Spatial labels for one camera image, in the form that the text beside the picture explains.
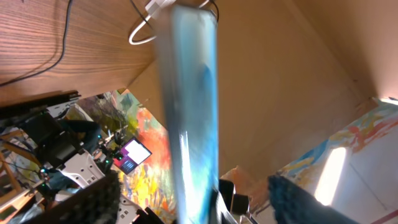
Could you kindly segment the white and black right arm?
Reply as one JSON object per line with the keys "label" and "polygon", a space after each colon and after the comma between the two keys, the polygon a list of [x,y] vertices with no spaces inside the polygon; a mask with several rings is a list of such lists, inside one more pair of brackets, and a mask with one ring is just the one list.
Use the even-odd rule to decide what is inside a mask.
{"label": "white and black right arm", "polygon": [[19,127],[36,143],[35,158],[77,183],[81,190],[32,223],[161,223],[149,208],[123,197],[117,173],[104,174],[71,132],[46,110],[27,109]]}

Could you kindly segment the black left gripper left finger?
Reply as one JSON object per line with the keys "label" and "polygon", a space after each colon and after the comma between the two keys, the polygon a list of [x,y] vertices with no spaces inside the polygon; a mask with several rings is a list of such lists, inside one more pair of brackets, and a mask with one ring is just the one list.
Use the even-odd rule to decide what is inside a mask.
{"label": "black left gripper left finger", "polygon": [[115,224],[118,219],[121,183],[112,171],[85,189],[81,189],[27,224]]}

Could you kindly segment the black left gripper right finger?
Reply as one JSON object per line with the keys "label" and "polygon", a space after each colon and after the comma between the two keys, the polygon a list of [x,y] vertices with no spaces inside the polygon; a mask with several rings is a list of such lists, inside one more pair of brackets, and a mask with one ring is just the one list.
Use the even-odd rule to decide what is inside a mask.
{"label": "black left gripper right finger", "polygon": [[268,177],[268,189],[278,224],[358,224],[283,176]]}

